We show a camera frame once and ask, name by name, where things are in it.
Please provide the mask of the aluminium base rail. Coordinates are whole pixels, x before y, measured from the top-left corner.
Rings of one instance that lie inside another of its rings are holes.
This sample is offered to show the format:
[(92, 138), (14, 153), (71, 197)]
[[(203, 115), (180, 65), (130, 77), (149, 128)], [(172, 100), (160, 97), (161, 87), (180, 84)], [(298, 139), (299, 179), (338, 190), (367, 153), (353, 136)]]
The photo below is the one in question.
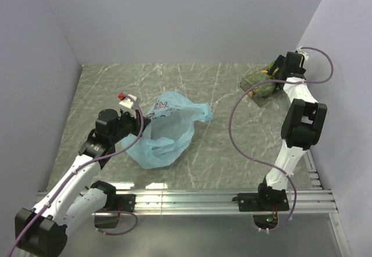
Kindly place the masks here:
[(266, 215), (273, 212), (338, 213), (338, 207), (330, 190), (299, 190), (287, 192), (287, 197), (276, 207), (259, 210), (250, 206), (246, 212), (239, 207), (245, 199), (236, 199), (240, 190), (117, 190), (119, 198), (134, 197), (132, 209), (137, 215)]

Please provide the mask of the clear plastic fruit bin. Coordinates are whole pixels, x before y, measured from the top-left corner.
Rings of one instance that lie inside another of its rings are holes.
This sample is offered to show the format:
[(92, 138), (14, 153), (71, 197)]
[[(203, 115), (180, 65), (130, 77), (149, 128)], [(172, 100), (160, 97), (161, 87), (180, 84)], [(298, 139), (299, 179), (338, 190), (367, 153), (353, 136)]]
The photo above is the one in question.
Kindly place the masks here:
[[(274, 79), (274, 77), (268, 74), (267, 69), (260, 69), (256, 72), (247, 73), (239, 83), (239, 86), (245, 92), (261, 81), (272, 79)], [(257, 104), (258, 107), (262, 107), (280, 97), (283, 93), (283, 90), (279, 88), (279, 83), (265, 83), (249, 91), (247, 96)]]

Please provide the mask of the yellow lemon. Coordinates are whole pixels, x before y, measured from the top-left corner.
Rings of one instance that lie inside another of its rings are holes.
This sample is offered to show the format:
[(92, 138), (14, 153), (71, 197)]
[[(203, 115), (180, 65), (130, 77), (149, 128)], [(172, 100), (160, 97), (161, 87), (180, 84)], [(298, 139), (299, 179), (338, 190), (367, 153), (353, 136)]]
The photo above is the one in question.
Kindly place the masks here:
[(272, 76), (275, 77), (276, 73), (279, 71), (279, 68), (276, 68), (274, 71), (273, 71), (273, 74)]

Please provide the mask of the light blue printed plastic bag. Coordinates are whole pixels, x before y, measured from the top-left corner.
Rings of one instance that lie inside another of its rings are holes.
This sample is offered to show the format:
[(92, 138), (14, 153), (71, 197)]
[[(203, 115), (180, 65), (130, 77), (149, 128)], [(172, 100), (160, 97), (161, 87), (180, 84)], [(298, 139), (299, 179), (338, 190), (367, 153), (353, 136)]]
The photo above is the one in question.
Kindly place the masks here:
[(146, 117), (151, 122), (126, 152), (143, 169), (157, 169), (175, 162), (191, 144), (194, 123), (211, 121), (213, 113), (208, 103), (193, 103), (177, 92), (167, 91), (158, 97)]

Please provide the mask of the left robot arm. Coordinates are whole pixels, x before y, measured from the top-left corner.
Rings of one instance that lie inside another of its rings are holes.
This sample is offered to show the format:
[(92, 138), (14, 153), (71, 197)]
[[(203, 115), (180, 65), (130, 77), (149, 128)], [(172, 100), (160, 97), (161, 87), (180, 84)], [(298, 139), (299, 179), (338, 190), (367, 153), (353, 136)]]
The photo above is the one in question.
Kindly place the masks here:
[(67, 173), (31, 209), (15, 217), (15, 248), (34, 256), (59, 256), (68, 236), (93, 213), (134, 215), (135, 195), (117, 196), (116, 187), (104, 181), (92, 183), (108, 160), (118, 155), (115, 145), (127, 136), (137, 141), (151, 120), (135, 110), (100, 111), (93, 128)]

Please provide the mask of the aluminium side rail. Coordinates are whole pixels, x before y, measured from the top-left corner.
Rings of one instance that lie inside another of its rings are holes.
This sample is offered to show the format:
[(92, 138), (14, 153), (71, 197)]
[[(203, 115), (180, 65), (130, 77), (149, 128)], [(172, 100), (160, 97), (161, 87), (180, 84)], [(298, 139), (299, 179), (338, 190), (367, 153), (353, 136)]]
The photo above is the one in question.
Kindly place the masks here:
[(312, 158), (311, 152), (307, 151), (304, 154), (303, 158), (304, 158), (305, 163), (306, 163), (307, 172), (308, 172), (310, 183), (312, 185), (312, 189), (322, 190), (323, 187), (322, 187), (322, 184), (321, 184), (321, 181), (320, 181), (320, 178), (319, 178), (319, 174), (318, 174), (317, 169), (315, 167), (314, 160)]

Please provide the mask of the green melon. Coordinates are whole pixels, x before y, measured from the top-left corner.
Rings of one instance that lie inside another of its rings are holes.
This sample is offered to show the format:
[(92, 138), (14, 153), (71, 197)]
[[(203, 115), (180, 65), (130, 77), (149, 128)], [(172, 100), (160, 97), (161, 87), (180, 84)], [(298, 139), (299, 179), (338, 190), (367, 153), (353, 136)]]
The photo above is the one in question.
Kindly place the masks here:
[(267, 97), (273, 93), (276, 88), (276, 84), (271, 82), (271, 77), (266, 73), (258, 73), (252, 79), (252, 84), (256, 85), (262, 81), (269, 81), (268, 83), (261, 84), (252, 90), (253, 97)]

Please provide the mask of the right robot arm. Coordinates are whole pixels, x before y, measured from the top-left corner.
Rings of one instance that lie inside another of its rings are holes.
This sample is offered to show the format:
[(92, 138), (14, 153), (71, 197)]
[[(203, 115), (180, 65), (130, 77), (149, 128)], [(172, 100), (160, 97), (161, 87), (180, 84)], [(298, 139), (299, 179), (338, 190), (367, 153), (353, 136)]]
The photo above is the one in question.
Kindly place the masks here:
[(327, 106), (319, 103), (306, 85), (306, 56), (288, 52), (269, 68), (269, 74), (287, 95), (290, 107), (281, 128), (282, 146), (274, 167), (259, 184), (256, 196), (261, 210), (288, 210), (287, 187), (301, 157), (320, 139)]

